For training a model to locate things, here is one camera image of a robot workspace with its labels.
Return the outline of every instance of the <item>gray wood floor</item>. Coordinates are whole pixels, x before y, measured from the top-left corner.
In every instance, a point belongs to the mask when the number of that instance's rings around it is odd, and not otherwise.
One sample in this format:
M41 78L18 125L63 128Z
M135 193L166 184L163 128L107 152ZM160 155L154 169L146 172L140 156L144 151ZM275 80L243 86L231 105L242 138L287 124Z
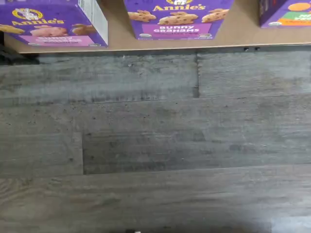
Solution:
M307 51L0 67L0 232L311 232Z

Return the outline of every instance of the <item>wooden shelf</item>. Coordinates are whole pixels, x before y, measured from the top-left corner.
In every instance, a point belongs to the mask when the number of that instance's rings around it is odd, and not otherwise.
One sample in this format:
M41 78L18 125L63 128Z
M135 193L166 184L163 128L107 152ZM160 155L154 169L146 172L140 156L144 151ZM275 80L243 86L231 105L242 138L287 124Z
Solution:
M262 45L311 44L311 28L261 29L258 1L236 0L214 40L139 41L134 38L122 0L102 0L109 22L109 47L32 47L5 37L5 44L19 53L165 50Z

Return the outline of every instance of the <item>pink label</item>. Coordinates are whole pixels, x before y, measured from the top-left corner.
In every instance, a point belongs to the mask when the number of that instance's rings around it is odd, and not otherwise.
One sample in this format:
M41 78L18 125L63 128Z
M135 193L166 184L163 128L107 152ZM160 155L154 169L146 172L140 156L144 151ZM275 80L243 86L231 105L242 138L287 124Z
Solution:
M92 46L94 42L87 35L40 37L21 35L29 45L35 46Z
M209 37L208 31L211 23L198 23L188 25L157 25L143 24L144 34L141 37Z

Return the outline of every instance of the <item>annie's logo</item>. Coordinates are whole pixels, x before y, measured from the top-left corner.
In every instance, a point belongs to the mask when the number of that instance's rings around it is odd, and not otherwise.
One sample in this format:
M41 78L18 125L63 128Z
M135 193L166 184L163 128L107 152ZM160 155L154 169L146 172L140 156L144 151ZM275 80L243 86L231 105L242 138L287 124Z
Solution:
M196 6L191 6L190 3L193 0L166 0L166 2L174 6L155 6L153 11L180 11L180 10L205 10L206 6L198 4Z
M38 20L43 17L41 12L28 8L15 9L12 14L17 18L26 20Z
M43 14L40 11L29 8L17 8L12 11L12 14L20 19L26 20L23 22L12 21L13 25L33 25L33 24L64 24L63 20L58 20L56 18L51 20L43 19Z
M186 5L193 0L166 0L168 3L173 4L173 5Z

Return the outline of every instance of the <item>purple cereal box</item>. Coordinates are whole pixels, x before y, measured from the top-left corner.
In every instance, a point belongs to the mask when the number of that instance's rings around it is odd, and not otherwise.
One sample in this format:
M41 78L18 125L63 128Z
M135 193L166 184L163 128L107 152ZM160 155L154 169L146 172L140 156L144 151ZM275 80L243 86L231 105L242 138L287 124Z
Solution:
M32 46L107 46L96 0L0 0L0 31Z
M124 0L138 40L213 39L233 0Z
M259 0L262 28L311 26L311 1Z

